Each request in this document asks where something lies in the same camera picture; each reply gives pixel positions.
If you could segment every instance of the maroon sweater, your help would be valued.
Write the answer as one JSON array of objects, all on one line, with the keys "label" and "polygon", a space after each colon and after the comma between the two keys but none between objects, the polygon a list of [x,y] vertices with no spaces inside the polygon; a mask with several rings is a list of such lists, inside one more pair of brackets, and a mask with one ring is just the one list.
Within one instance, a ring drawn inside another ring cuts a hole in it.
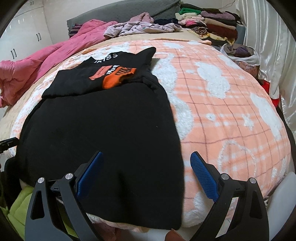
[{"label": "maroon sweater", "polygon": [[213,24],[207,24],[208,32],[216,34],[218,36],[226,37],[228,39],[237,40],[237,30],[232,30],[220,26],[216,26]]}]

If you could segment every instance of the red cloth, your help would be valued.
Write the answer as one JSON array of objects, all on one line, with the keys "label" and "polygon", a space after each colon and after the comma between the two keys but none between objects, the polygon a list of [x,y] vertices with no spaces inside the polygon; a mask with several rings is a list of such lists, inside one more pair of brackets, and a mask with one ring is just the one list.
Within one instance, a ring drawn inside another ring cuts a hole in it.
[{"label": "red cloth", "polygon": [[113,24],[117,22],[93,19],[83,24],[69,40],[41,49],[23,60],[1,61],[0,108],[14,105],[32,84],[68,57],[109,39],[104,37],[104,32]]},{"label": "red cloth", "polygon": [[218,36],[226,37],[228,39],[235,39],[237,40],[237,30],[232,30],[229,28],[224,28],[221,26],[207,24],[208,32],[213,33]]},{"label": "red cloth", "polygon": [[[267,82],[266,80],[263,80],[263,85],[262,85],[263,89],[265,89],[265,91],[267,92],[267,94],[269,94],[269,88],[270,88],[270,83]],[[281,96],[279,96],[278,99],[272,99],[271,98],[271,101],[273,103],[273,105],[275,107],[277,107],[279,105],[279,100],[280,100]]]}]

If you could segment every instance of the folded clothes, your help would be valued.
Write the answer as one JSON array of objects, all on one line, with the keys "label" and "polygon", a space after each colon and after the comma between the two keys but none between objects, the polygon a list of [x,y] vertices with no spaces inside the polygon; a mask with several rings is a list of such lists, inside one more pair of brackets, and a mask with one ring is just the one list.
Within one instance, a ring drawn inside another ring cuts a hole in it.
[{"label": "folded clothes", "polygon": [[201,20],[188,20],[185,23],[186,27],[189,27],[189,26],[192,26],[192,25],[194,25],[194,27],[205,27],[205,28],[207,27],[207,25]]},{"label": "folded clothes", "polygon": [[237,30],[232,30],[220,26],[216,26],[213,24],[207,24],[208,31],[218,36],[223,36],[228,39],[235,39],[237,40]]},{"label": "folded clothes", "polygon": [[225,11],[225,12],[227,12],[227,13],[233,15],[234,18],[235,18],[235,20],[236,20],[236,22],[237,22],[238,24],[242,24],[242,20],[241,20],[240,16],[238,16],[236,13],[228,12],[228,11]]},{"label": "folded clothes", "polygon": [[208,32],[207,32],[207,28],[205,27],[193,27],[193,28],[190,28],[192,31],[194,31],[195,33],[197,33],[198,35],[208,35]]},{"label": "folded clothes", "polygon": [[235,39],[228,39],[226,37],[221,37],[221,36],[209,33],[209,32],[207,32],[206,34],[199,34],[199,38],[202,39],[202,40],[207,40],[207,38],[211,38],[211,39],[214,39],[214,40],[223,41],[224,44],[230,44],[230,45],[233,45],[234,42],[235,42]]},{"label": "folded clothes", "polygon": [[237,22],[235,20],[227,20],[227,19],[222,19],[222,18],[212,18],[212,17],[207,17],[207,18],[210,18],[210,19],[213,19],[213,20],[216,20],[218,22],[221,22],[225,25],[229,25],[229,26],[234,26],[236,27],[237,26]]},{"label": "folded clothes", "polygon": [[198,20],[201,20],[201,21],[204,21],[205,18],[201,15],[197,15],[197,16],[188,16],[186,17],[184,20],[188,20],[188,19],[198,19]]},{"label": "folded clothes", "polygon": [[226,44],[223,47],[223,49],[227,55],[232,55],[238,58],[246,58],[254,55],[254,51],[252,48],[241,45],[241,44],[233,44],[233,45]]},{"label": "folded clothes", "polygon": [[159,25],[166,25],[169,23],[174,23],[174,24],[178,24],[178,19],[176,18],[169,18],[169,19],[157,19],[154,21],[155,24],[159,24]]},{"label": "folded clothes", "polygon": [[195,12],[197,14],[200,14],[201,11],[200,10],[195,10],[195,9],[192,9],[192,8],[182,8],[181,11],[179,12],[179,14],[184,14],[184,13],[189,13],[189,12]]},{"label": "folded clothes", "polygon": [[131,23],[118,23],[107,28],[104,36],[111,38],[132,35],[132,34],[157,34],[157,33],[172,33],[181,31],[181,26],[169,23],[166,25],[159,25],[154,23],[145,22],[131,22]]},{"label": "folded clothes", "polygon": [[218,47],[221,47],[223,46],[224,44],[227,44],[228,42],[227,41],[222,41],[222,40],[215,40],[215,39],[212,39],[211,37],[207,37],[203,40],[209,40],[212,42],[212,45],[213,46],[218,46]]},{"label": "folded clothes", "polygon": [[196,12],[188,12],[188,13],[184,13],[182,15],[180,15],[178,12],[175,13],[176,19],[178,19],[179,21],[182,21],[188,17],[194,17],[194,16],[198,16],[198,14]]},{"label": "folded clothes", "polygon": [[202,19],[198,19],[198,18],[187,18],[187,19],[184,19],[184,20],[182,20],[182,21],[179,21],[178,23],[179,23],[180,25],[186,25],[186,23],[187,23],[188,21],[193,21],[193,22],[197,22],[197,23],[199,23],[199,22],[204,23],[203,19],[204,19],[204,18],[202,18]]},{"label": "folded clothes", "polygon": [[204,8],[203,10],[208,12],[208,13],[213,13],[213,14],[221,13],[220,10],[216,9],[216,8]]},{"label": "folded clothes", "polygon": [[212,25],[216,25],[216,26],[220,26],[220,27],[228,28],[228,29],[232,29],[232,30],[236,29],[234,26],[223,24],[223,23],[216,21],[214,19],[211,19],[211,18],[205,18],[205,24],[206,25],[212,24]]},{"label": "folded clothes", "polygon": [[183,3],[183,4],[181,4],[181,8],[191,8],[191,9],[195,9],[195,10],[199,10],[199,11],[203,11],[204,10],[201,7],[197,7],[197,6],[194,6],[194,5],[189,4],[189,3]]},{"label": "folded clothes", "polygon": [[235,17],[227,12],[222,12],[222,14],[221,13],[213,14],[213,13],[208,13],[206,11],[202,11],[201,15],[204,18],[212,17],[212,18],[217,18],[217,19],[226,19],[226,20],[234,20],[235,21]]}]

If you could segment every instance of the yellow-green fabric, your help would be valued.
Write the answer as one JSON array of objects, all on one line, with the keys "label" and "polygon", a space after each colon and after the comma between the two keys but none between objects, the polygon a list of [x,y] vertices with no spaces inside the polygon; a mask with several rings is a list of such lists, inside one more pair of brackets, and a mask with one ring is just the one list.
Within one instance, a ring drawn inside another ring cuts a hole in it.
[{"label": "yellow-green fabric", "polygon": [[33,187],[26,186],[18,195],[17,199],[10,208],[8,219],[14,226],[17,233],[25,239],[26,216],[32,196]]},{"label": "yellow-green fabric", "polygon": [[[2,193],[0,196],[0,208],[2,212],[4,213],[8,221],[11,223],[11,225],[14,227],[16,232],[21,236],[23,240],[25,240],[26,217],[27,217],[27,212],[28,212],[32,193],[33,193],[33,187],[26,186],[20,192],[17,199],[11,206],[10,210],[8,210],[6,206],[5,199]],[[58,207],[68,234],[78,238],[67,216],[64,206],[61,203],[58,203]]]}]

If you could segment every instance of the black clothing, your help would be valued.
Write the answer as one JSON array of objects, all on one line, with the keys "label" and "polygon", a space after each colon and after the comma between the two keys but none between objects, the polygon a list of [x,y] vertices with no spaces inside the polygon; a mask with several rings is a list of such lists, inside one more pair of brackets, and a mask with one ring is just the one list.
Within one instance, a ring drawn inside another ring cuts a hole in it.
[{"label": "black clothing", "polygon": [[[24,123],[19,178],[30,185],[40,177],[60,179],[99,150],[104,166],[81,200],[85,211],[111,222],[178,229],[184,167],[170,103],[149,70],[155,51],[111,53],[59,71]],[[136,72],[104,89],[122,67]]]},{"label": "black clothing", "polygon": [[203,8],[200,8],[200,7],[194,6],[194,5],[189,4],[189,3],[182,3],[180,8],[181,8],[181,9],[182,9],[182,8],[191,8],[191,9],[199,10],[199,11],[203,11],[203,10],[204,10]]},{"label": "black clothing", "polygon": [[213,45],[213,46],[217,46],[217,47],[221,47],[221,46],[223,46],[224,44],[228,44],[227,41],[215,40],[215,39],[212,39],[212,38],[210,38],[210,37],[207,37],[207,38],[205,38],[205,39],[203,39],[203,40],[210,40],[210,41],[212,42],[212,45]]},{"label": "black clothing", "polygon": [[217,9],[217,8],[204,8],[203,10],[206,11],[207,13],[213,13],[213,14],[218,14],[218,13],[220,13],[220,14],[222,14],[222,13],[220,12],[220,10]]},{"label": "black clothing", "polygon": [[179,24],[178,19],[176,18],[169,18],[169,19],[157,19],[154,21],[155,24],[159,25],[166,25],[169,23]]},{"label": "black clothing", "polygon": [[231,15],[233,15],[235,17],[235,21],[238,23],[238,24],[242,24],[242,20],[240,18],[240,16],[238,16],[236,13],[233,13],[233,12],[229,12],[229,11],[225,11],[227,13],[230,13]]}]

